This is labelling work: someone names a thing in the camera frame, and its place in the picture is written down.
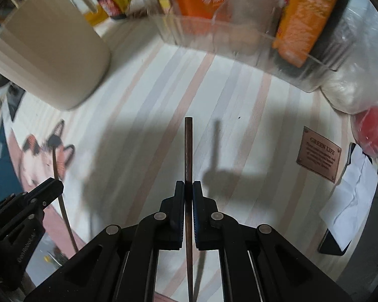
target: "metal plaque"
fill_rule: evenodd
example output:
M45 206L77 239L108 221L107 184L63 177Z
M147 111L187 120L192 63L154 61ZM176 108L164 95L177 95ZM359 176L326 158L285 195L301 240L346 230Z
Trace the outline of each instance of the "metal plaque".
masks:
M327 138L304 127L297 163L322 177L336 180L341 148Z

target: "plastic wrap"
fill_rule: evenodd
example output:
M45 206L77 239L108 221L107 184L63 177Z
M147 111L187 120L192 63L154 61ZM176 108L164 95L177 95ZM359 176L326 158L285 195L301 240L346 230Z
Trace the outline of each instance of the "plastic wrap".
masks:
M352 132L364 153L378 157L378 105L351 117Z
M321 87L332 106L348 114L378 106L378 12L371 4L358 12L349 9L346 18L356 35L352 53Z

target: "red object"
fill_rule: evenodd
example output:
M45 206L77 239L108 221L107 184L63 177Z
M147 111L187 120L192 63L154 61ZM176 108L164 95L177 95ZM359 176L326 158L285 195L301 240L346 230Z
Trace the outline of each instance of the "red object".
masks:
M354 115L353 135L363 151L371 157L378 156L378 107Z

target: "stick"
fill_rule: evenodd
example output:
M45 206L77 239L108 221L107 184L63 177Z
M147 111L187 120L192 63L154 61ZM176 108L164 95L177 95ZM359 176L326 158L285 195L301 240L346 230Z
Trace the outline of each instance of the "stick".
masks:
M53 174L55 176L55 179L59 179L59 173L57 172L57 163L56 163L56 149L53 147L52 152L52 158L53 158ZM67 217L66 213L66 206L65 201L63 199L63 193L59 195L57 198L59 200L60 210L61 210L61 216L63 217L63 220L65 221L67 231L69 232L71 244L73 245L74 251L77 253L79 251L79 248L77 247L76 240L74 239L73 231L71 230L69 218Z
M192 238L193 118L185 118L185 234L189 302L193 302Z

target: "white paper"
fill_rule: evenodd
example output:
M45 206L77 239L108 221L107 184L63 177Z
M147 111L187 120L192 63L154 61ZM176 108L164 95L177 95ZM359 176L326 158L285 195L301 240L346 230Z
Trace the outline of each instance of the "white paper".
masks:
M369 212L377 183L374 166L356 145L340 184L319 213L342 251L355 237Z

